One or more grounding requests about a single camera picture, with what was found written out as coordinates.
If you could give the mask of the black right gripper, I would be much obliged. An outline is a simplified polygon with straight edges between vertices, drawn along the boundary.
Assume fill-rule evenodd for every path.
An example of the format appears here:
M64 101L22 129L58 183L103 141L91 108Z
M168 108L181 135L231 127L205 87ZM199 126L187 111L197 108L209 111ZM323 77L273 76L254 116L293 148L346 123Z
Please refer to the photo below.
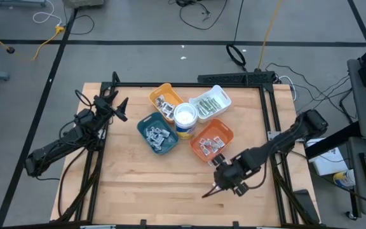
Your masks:
M218 154L212 159L212 164L216 166L213 174L215 185L221 190L231 189L237 196L243 196L248 190L248 185L244 182L247 166L239 160L233 160L231 164L226 162L223 154Z

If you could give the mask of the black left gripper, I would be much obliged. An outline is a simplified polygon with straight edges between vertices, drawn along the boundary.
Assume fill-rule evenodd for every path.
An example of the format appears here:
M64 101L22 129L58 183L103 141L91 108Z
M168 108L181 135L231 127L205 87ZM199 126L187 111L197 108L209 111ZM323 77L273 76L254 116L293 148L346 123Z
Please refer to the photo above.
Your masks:
M114 98L117 96L118 91L115 90L110 92L109 95L104 95L103 97L99 97L97 95L94 96L94 105L95 105L95 116L93 118L94 123L102 123L108 121L109 118L116 115L121 121L127 121L126 117L126 107L128 104L128 98L126 97L124 101L117 107L115 110L112 107L112 102Z

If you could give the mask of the teal plastic bin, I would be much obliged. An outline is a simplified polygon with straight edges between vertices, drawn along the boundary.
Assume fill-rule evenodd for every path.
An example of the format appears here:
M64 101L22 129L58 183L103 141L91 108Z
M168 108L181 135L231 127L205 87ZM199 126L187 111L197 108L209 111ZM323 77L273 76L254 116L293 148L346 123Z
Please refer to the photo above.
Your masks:
M154 128L158 127L161 130L164 129L169 131L170 133L169 137L167 138L165 137L165 140L160 145L162 148L161 151L153 150L152 145L156 143L155 142L149 143L147 141L148 137L146 136L145 129L148 127L154 127ZM168 153L172 148L174 148L177 145L179 141L179 137L177 136L177 134L173 131L171 126L169 126L169 124L163 119L162 114L159 112L152 113L149 116L142 119L141 121L139 121L137 124L137 130L140 132L141 136L144 138L145 142L149 145L152 151L157 155L164 155ZM157 135L157 138L160 135L162 136L162 134L155 134L155 133L153 133L153 135Z

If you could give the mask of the orange plastic bin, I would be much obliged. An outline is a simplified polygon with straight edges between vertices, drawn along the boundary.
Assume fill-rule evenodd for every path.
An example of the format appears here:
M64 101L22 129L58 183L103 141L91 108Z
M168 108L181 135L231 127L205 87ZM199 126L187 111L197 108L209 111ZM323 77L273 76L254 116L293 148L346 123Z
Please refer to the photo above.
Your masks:
M205 156L204 153L201 150L201 144L199 143L200 139L203 138L205 140L210 139L214 143L217 143L214 141L214 137L218 136L221 141L225 143L225 146L223 148L219 147L219 150L216 153L212 152L212 149L210 146L207 146L207 149L210 151L210 154L208 156ZM193 139L189 141L189 145L191 149L203 160L204 162L212 161L212 159L218 155L221 154L224 149L228 146L228 144L233 140L234 133L233 131L225 125L222 121L219 119L212 119L208 125Z

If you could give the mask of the yellow plastic bin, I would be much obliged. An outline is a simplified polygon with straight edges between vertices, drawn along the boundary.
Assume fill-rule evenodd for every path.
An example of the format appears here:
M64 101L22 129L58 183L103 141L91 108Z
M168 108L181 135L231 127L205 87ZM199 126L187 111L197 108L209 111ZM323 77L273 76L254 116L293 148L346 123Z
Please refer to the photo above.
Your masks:
M150 94L149 94L149 100L152 102L152 104L156 107L156 109L162 114L162 116L164 117L164 119L169 122L169 123L173 123L174 122L174 118L173 120L169 120L166 116L167 114L163 113L160 108L158 108L155 104L155 99L158 98L160 95L163 95L165 98L165 102L169 103L169 104L173 104L175 107L174 109L179 105L182 104L184 101L180 98L180 96L177 94L177 92L172 88L172 85L170 83L164 83L161 86L159 86L158 88L156 88L155 90L153 90Z

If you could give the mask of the Lysol wipes canister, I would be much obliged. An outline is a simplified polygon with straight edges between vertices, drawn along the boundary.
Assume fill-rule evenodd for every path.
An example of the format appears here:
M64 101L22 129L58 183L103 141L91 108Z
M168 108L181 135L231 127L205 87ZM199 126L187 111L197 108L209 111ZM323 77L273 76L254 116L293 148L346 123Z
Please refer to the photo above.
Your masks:
M190 139L194 135L198 111L190 103L179 104L173 112L176 133L180 139Z

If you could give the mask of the white plastic bin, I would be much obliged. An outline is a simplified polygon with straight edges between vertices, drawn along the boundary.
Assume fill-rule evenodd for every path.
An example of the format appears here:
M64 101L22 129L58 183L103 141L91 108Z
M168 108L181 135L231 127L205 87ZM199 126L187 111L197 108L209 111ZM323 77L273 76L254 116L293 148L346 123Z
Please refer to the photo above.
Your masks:
M231 105L231 99L229 98L228 94L219 86L214 85L209 91L195 97L190 98L189 103L192 104L195 108L196 106L202 105L204 107L204 100L214 98L222 107L222 109L217 109L216 112L208 113L208 115L199 116L198 112L198 121L200 123L205 123L216 116L219 116L223 112L225 112L228 107Z

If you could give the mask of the black power strip bar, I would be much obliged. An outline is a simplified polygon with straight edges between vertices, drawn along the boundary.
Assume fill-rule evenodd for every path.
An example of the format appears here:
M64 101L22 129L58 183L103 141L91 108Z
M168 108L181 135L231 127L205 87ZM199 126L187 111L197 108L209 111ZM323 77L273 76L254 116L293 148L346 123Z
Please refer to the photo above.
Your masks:
M260 85L272 83L276 74L273 71L247 72L247 73L227 73L227 74L205 74L198 76L198 83L209 84L241 84Z

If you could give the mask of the white adapter box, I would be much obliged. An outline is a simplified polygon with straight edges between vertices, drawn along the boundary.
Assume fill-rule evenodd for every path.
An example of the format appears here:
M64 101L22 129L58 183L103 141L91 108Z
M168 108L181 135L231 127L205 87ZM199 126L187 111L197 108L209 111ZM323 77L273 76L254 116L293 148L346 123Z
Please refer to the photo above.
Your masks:
M308 162L313 164L319 176L326 176L348 170L346 160L348 159L342 156L339 148L333 148L309 159Z

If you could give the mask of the blue yellow white object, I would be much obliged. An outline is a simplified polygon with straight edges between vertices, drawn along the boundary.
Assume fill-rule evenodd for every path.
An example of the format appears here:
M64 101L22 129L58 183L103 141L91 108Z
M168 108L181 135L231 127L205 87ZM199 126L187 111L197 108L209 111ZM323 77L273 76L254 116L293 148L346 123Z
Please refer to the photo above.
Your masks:
M344 172L335 173L333 175L333 182L340 187L353 187L356 184L354 170L350 169Z

